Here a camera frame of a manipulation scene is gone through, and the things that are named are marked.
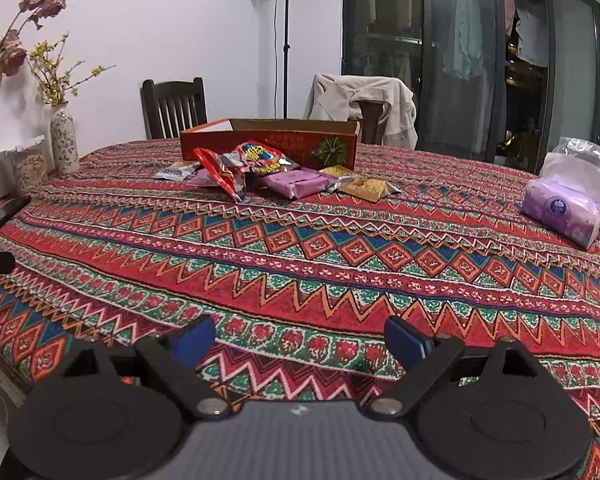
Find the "yellow chips snack bag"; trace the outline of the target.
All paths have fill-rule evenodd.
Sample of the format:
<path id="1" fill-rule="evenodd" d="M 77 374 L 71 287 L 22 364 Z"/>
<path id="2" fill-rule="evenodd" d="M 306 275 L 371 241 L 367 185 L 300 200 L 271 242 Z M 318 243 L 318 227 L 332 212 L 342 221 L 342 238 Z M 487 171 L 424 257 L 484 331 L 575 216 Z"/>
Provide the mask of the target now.
<path id="1" fill-rule="evenodd" d="M 321 174 L 334 180 L 328 188 L 330 192 L 341 192 L 374 204 L 382 198 L 402 193 L 400 188 L 386 180 L 366 177 L 341 165 L 324 168 Z"/>

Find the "white silver snack bag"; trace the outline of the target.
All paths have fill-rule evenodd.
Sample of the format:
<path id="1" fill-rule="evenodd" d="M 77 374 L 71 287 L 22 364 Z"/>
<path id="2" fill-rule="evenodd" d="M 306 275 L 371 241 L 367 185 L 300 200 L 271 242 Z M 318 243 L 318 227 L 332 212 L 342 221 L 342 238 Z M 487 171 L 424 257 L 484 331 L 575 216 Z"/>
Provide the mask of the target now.
<path id="1" fill-rule="evenodd" d="M 212 174 L 204 168 L 199 168 L 194 174 L 185 180 L 185 185 L 190 188 L 218 188 L 219 183 L 216 182 Z"/>

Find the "white green snack bag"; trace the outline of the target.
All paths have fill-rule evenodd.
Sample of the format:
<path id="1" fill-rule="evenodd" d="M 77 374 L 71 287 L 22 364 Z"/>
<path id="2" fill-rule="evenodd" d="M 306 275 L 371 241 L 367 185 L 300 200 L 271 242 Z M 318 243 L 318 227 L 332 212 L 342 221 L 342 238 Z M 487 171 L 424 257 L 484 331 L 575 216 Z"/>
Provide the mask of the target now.
<path id="1" fill-rule="evenodd" d="M 158 180 L 172 182 L 184 182 L 191 177 L 200 167 L 200 162 L 196 160 L 178 160 L 169 167 L 159 170 L 155 174 Z"/>

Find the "red snack bag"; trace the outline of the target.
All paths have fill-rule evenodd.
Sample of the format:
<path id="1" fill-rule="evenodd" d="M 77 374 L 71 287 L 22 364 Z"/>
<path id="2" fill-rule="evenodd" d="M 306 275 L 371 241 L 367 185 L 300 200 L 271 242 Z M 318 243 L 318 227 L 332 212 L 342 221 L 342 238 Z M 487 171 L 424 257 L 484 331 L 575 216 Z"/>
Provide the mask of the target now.
<path id="1" fill-rule="evenodd" d="M 208 148 L 195 148 L 194 155 L 214 182 L 234 200 L 241 203 L 246 192 L 246 163 L 238 151 L 215 153 Z"/>

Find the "pink snack bag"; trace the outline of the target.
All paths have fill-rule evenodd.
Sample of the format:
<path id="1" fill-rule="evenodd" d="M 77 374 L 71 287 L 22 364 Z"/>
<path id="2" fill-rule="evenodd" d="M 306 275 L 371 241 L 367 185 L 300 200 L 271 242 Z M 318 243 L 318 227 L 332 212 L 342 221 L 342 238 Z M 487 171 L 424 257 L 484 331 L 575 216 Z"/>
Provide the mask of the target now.
<path id="1" fill-rule="evenodd" d="M 323 174 L 321 171 L 299 168 L 260 177 L 259 183 L 268 190 L 290 200 L 300 200 L 300 198 L 327 191 L 337 180 L 337 177 Z"/>

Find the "colourful round snack bag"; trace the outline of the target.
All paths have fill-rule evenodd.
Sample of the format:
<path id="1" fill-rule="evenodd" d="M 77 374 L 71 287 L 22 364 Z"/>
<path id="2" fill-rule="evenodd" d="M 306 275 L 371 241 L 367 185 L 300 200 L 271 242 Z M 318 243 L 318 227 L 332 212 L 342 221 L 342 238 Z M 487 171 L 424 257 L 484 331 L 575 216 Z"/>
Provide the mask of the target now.
<path id="1" fill-rule="evenodd" d="M 236 152 L 245 170 L 259 177 L 300 168 L 299 164 L 277 148 L 271 148 L 256 141 L 239 144 Z"/>

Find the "white paper bag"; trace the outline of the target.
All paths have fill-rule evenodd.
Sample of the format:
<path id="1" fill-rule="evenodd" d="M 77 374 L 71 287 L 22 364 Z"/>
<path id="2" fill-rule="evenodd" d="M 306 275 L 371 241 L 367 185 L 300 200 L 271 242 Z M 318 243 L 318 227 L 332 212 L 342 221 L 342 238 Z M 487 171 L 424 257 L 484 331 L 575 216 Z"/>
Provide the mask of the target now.
<path id="1" fill-rule="evenodd" d="M 50 148 L 36 136 L 0 153 L 0 197 L 27 195 L 47 181 Z"/>

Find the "red patterned tablecloth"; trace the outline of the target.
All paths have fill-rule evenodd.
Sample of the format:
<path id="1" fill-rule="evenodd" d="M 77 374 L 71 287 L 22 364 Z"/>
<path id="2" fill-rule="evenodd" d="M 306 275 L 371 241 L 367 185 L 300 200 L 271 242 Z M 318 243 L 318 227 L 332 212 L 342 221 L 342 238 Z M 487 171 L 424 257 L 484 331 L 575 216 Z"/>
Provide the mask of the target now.
<path id="1" fill-rule="evenodd" d="M 355 167 L 396 185 L 371 204 L 163 181 L 175 140 L 83 157 L 0 229 L 0 371 L 25 393 L 79 338 L 132 344 L 208 313 L 201 376 L 251 398 L 365 401 L 401 376 L 388 316 L 471 346 L 521 341 L 588 415 L 579 470 L 600 479 L 600 248 L 582 249 L 520 210 L 528 174 L 363 146 Z"/>

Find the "patterned vase yellow flowers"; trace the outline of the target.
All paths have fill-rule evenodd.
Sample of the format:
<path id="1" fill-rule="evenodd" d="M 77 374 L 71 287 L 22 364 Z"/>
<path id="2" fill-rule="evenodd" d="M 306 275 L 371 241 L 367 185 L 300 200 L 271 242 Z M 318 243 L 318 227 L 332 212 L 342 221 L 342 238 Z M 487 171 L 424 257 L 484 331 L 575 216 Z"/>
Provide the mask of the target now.
<path id="1" fill-rule="evenodd" d="M 73 73 L 85 61 L 64 66 L 64 51 L 69 39 L 65 32 L 58 40 L 38 42 L 28 53 L 27 63 L 42 102 L 50 108 L 50 145 L 56 172 L 60 176 L 74 174 L 80 169 L 76 125 L 68 112 L 69 99 L 79 94 L 79 88 L 114 65 L 94 66 L 84 77 L 73 79 Z"/>

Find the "purple tissue pack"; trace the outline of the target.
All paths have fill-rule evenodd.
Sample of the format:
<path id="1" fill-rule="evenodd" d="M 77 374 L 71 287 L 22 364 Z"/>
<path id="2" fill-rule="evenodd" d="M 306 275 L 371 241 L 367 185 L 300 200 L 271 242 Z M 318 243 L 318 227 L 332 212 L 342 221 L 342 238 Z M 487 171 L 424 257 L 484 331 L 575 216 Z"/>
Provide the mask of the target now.
<path id="1" fill-rule="evenodd" d="M 521 210 L 585 249 L 600 242 L 600 146 L 560 138 L 524 188 Z"/>

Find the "wooden chair with cushion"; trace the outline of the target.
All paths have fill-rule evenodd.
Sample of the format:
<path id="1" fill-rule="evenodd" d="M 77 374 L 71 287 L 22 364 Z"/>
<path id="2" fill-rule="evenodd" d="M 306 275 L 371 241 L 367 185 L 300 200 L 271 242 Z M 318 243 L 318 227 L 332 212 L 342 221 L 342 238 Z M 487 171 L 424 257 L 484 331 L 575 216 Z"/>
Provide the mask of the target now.
<path id="1" fill-rule="evenodd" d="M 358 101 L 361 111 L 361 142 L 363 144 L 380 145 L 385 126 L 382 122 L 385 104 L 373 101 Z"/>

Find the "orange cardboard snack box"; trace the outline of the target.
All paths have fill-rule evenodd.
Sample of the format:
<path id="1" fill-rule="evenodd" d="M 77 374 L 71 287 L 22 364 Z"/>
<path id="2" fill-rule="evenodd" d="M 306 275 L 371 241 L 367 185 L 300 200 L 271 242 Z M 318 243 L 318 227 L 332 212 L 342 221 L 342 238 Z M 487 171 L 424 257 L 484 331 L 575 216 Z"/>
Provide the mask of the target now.
<path id="1" fill-rule="evenodd" d="M 256 141 L 277 148 L 301 166 L 353 169 L 359 136 L 358 122 L 226 118 L 182 131 L 180 142 L 184 160 L 194 159 L 195 148 L 225 153 L 244 142 Z"/>

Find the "dark wooden chair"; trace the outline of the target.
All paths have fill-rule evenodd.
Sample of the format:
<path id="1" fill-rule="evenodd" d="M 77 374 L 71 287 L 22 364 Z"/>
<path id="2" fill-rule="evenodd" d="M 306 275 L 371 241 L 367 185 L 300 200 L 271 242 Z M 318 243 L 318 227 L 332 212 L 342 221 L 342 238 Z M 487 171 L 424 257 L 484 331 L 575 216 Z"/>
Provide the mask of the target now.
<path id="1" fill-rule="evenodd" d="M 140 86 L 147 136 L 151 140 L 177 139 L 181 132 L 208 122 L 204 80 L 155 82 Z"/>

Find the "beige jacket on chair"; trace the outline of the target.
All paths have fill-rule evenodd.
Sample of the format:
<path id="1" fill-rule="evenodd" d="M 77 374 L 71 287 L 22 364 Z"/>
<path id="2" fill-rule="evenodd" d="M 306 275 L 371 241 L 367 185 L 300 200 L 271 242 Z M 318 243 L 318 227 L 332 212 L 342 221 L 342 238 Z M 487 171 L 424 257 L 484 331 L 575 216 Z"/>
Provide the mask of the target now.
<path id="1" fill-rule="evenodd" d="M 303 118 L 333 122 L 361 120 L 363 105 L 380 107 L 381 145 L 409 150 L 416 148 L 418 134 L 414 92 L 398 78 L 317 74 Z"/>

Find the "black framed glass door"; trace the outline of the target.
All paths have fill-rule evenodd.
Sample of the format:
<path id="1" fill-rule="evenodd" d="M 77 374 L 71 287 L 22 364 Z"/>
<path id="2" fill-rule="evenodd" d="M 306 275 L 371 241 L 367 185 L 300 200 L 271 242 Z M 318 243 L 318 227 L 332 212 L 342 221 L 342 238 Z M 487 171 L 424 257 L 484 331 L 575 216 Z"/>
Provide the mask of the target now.
<path id="1" fill-rule="evenodd" d="M 402 81 L 424 151 L 535 172 L 600 145 L 597 0 L 343 0 L 342 70 Z"/>

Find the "black light tripod stand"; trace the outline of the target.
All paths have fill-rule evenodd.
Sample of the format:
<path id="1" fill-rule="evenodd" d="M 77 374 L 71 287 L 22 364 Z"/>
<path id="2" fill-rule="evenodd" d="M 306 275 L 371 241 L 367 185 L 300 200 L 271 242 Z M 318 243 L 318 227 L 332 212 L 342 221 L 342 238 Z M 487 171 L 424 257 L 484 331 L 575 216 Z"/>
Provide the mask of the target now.
<path id="1" fill-rule="evenodd" d="M 283 81 L 284 81 L 284 91 L 283 91 L 283 116 L 285 119 L 288 118 L 288 65 L 289 65 L 289 3 L 290 0 L 285 0 L 284 5 L 284 68 L 283 68 Z"/>

